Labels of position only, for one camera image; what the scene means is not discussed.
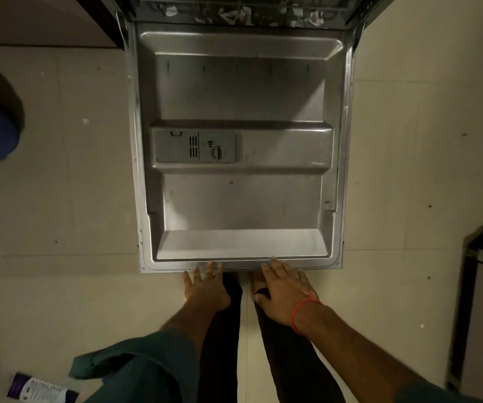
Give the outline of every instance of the red thread wristband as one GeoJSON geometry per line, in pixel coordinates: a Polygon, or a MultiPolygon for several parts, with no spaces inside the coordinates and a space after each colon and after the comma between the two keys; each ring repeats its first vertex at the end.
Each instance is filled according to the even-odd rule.
{"type": "Polygon", "coordinates": [[[301,306],[303,304],[306,304],[306,303],[309,303],[309,302],[313,302],[313,303],[317,303],[317,304],[321,304],[321,305],[324,304],[315,297],[305,298],[304,300],[301,300],[300,302],[297,303],[297,305],[292,310],[292,318],[290,319],[290,326],[292,327],[293,331],[296,334],[302,335],[301,332],[299,332],[299,330],[297,329],[297,326],[294,324],[293,319],[296,317],[296,314],[299,311],[299,309],[301,308],[301,306]]]}

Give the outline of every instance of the person's left hand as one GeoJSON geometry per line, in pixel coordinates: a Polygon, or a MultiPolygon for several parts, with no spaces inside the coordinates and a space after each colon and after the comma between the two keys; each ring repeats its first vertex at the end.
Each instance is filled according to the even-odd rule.
{"type": "Polygon", "coordinates": [[[193,281],[187,271],[183,272],[185,285],[185,298],[188,303],[197,303],[209,306],[215,311],[224,310],[230,305],[230,296],[223,286],[223,266],[219,265],[213,274],[213,262],[208,262],[206,276],[200,277],[200,269],[195,267],[193,281]]]}

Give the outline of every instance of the leg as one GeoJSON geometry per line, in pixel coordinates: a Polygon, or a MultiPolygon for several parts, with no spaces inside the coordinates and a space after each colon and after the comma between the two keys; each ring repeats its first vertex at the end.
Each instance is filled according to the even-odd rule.
{"type": "MultiPolygon", "coordinates": [[[[269,297],[267,288],[256,292],[269,297]]],[[[258,304],[254,306],[279,402],[345,403],[337,381],[316,355],[312,343],[268,318],[258,304]]]]}
{"type": "Polygon", "coordinates": [[[238,400],[238,340],[242,289],[229,273],[223,285],[230,306],[215,314],[200,354],[197,403],[236,403],[238,400]]]}

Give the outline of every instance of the teal sleeve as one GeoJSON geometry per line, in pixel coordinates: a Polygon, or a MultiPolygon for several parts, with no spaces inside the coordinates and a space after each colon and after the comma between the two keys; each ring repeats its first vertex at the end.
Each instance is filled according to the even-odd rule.
{"type": "Polygon", "coordinates": [[[426,381],[403,387],[395,398],[395,403],[483,403],[483,400],[444,390],[426,381]]]}
{"type": "Polygon", "coordinates": [[[69,375],[103,378],[103,386],[87,403],[194,403],[199,362],[191,340],[170,330],[77,356],[69,375]]]}

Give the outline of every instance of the vent slot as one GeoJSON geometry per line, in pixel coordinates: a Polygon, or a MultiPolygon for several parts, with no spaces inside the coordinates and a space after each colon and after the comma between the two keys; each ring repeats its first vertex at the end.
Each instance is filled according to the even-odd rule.
{"type": "Polygon", "coordinates": [[[189,136],[189,156],[199,158],[198,136],[189,136]]]}

